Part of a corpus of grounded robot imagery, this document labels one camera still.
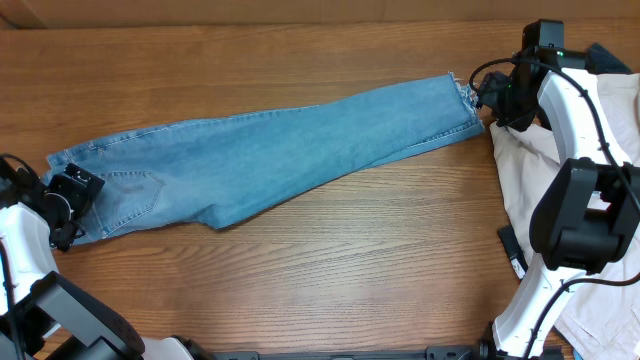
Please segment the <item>light blue denim jeans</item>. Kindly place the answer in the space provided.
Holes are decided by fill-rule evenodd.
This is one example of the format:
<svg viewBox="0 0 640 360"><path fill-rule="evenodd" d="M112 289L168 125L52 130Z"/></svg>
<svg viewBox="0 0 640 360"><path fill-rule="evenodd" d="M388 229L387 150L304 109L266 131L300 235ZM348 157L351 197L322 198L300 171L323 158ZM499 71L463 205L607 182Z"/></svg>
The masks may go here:
<svg viewBox="0 0 640 360"><path fill-rule="evenodd" d="M131 130L51 154L104 186L83 217L91 243L178 222L215 229L344 175L482 133L470 88L443 75L323 105Z"/></svg>

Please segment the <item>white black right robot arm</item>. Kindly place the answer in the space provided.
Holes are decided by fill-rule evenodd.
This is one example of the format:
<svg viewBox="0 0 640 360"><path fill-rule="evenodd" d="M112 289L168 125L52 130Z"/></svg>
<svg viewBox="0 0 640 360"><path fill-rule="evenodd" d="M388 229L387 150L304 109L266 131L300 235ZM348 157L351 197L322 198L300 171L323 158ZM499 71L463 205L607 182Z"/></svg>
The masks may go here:
<svg viewBox="0 0 640 360"><path fill-rule="evenodd" d="M577 288L626 253L639 225L639 169L606 122L593 62L564 47L564 25L527 25L510 74L491 71L472 89L500 127L525 131L539 120L553 133L560 169L529 227L534 256L507 309L468 359L559 359L544 341Z"/></svg>

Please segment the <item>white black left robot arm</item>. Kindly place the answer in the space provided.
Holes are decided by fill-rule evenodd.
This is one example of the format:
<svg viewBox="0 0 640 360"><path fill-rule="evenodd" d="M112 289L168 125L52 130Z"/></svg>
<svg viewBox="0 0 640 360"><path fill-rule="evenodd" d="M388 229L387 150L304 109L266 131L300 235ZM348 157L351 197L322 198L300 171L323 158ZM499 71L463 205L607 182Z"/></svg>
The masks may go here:
<svg viewBox="0 0 640 360"><path fill-rule="evenodd" d="M81 218L101 178L75 164L44 184L18 157L1 157L1 356L33 359L59 329L51 353L70 360L195 360L176 337L144 339L114 310L61 275L53 258L85 235Z"/></svg>

